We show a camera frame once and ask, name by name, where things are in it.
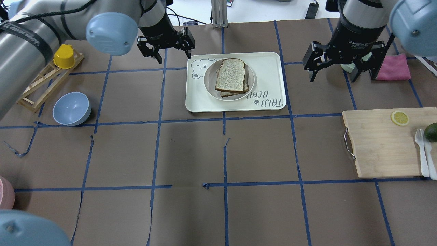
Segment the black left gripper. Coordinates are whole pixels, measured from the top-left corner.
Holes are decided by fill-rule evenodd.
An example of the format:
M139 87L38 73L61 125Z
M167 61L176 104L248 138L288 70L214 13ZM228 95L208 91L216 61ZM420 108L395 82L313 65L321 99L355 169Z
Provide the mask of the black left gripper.
M144 57L154 58L162 64L159 50L165 48L176 48L184 51L188 59L192 57L195 38L188 27L183 27L181 31L176 32L167 14L164 14L154 25L140 24L139 29L144 37L137 37L136 46Z

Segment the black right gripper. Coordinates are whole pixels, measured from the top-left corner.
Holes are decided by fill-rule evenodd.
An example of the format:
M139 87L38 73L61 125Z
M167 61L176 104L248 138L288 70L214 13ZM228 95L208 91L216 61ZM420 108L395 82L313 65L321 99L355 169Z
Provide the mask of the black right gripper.
M309 73L310 81L314 82L318 71L332 64L350 63L355 65L351 72L351 83L366 71L369 71L371 79L376 79L395 39L391 33L387 45L377 41L384 28L362 28L341 17L328 45L312 41L303 57L303 66ZM362 57L370 52L372 55L364 61Z

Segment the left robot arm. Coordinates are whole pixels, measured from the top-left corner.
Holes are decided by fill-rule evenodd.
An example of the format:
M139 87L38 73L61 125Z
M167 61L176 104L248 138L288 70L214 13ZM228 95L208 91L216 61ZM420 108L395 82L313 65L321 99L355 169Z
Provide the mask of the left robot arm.
M176 31L164 0L22 0L17 14L1 24L1 117L3 118L67 40L86 40L100 52L121 56L140 30L141 53L162 59L159 50L195 48L190 31Z

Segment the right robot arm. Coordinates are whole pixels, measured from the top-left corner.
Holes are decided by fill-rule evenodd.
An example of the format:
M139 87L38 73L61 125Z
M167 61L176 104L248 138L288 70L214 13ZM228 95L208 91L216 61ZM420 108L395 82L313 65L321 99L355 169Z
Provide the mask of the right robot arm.
M395 38L412 55L435 57L436 7L435 0L328 0L326 10L340 20L327 45L313 41L304 55L310 81L334 64L354 64L352 82L366 71L379 78Z

